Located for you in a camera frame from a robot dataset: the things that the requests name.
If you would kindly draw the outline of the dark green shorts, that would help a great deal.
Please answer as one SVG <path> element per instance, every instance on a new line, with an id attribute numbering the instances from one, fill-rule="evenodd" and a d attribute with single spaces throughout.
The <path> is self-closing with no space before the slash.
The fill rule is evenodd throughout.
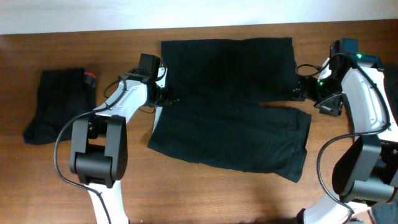
<path id="1" fill-rule="evenodd" d="M 173 102 L 148 147 L 222 169 L 302 176 L 312 117 L 277 106 L 299 83 L 293 40 L 169 40 L 161 44 Z"/>

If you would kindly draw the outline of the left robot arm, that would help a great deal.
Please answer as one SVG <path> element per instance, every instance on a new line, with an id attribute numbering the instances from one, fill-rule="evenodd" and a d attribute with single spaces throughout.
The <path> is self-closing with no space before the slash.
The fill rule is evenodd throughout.
<path id="1" fill-rule="evenodd" d="M 160 77 L 125 74 L 102 105 L 73 123 L 70 170 L 89 192 L 97 223 L 130 222 L 121 191 L 128 160 L 127 124 L 141 106 L 171 102 L 167 71 L 160 72 Z"/>

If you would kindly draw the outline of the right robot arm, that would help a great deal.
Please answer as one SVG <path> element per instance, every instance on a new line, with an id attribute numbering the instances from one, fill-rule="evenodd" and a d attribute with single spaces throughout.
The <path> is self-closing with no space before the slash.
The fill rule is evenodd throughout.
<path id="1" fill-rule="evenodd" d="M 297 223 L 351 223 L 354 216 L 397 201 L 397 121 L 386 93 L 378 57 L 356 52 L 334 53 L 313 75 L 301 79 L 298 92 L 326 114 L 347 106 L 353 132 L 326 142 L 317 157 L 317 177 L 325 192 L 297 215 Z M 353 144 L 335 164 L 332 188 L 321 172 L 323 153 L 333 143 Z"/>

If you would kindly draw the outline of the dark grey clothes pile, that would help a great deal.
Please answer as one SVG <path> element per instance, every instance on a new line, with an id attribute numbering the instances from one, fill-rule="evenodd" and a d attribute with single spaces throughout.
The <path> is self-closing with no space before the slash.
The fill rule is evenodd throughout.
<path id="1" fill-rule="evenodd" d="M 397 122 L 397 65 L 388 63 L 384 67 L 384 83 L 388 101 Z M 397 224 L 397 202 L 373 209 L 374 221 L 378 224 Z"/>

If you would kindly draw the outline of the folded black shorts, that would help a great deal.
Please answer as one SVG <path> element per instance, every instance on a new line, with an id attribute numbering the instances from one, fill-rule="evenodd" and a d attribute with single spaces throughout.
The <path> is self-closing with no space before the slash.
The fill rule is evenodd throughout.
<path id="1" fill-rule="evenodd" d="M 73 117 L 96 108 L 96 76 L 84 68 L 44 70 L 40 76 L 35 116 L 24 142 L 53 143 Z"/>

